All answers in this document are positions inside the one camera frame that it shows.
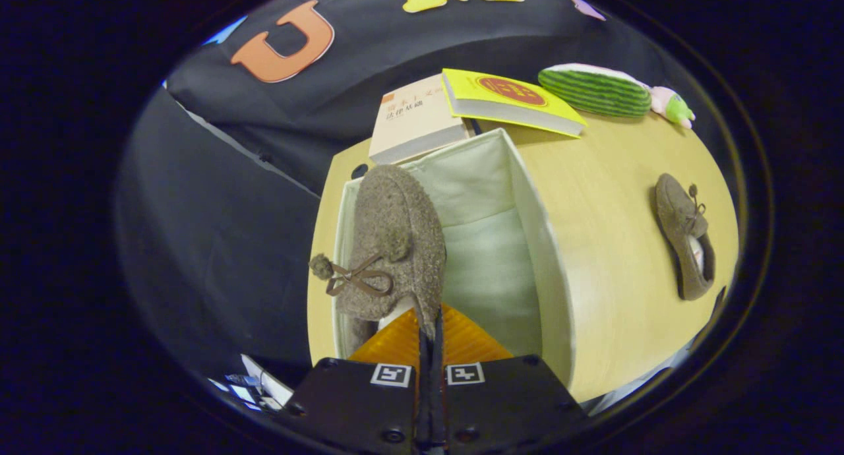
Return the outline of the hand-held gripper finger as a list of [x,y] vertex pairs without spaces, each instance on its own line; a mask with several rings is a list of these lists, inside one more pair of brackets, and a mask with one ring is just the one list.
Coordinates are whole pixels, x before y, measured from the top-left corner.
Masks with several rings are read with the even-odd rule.
[[328,454],[419,454],[431,445],[431,343],[413,309],[347,358],[326,357],[277,415]]
[[512,355],[449,305],[437,322],[431,440],[447,454],[533,454],[587,415],[539,355]]

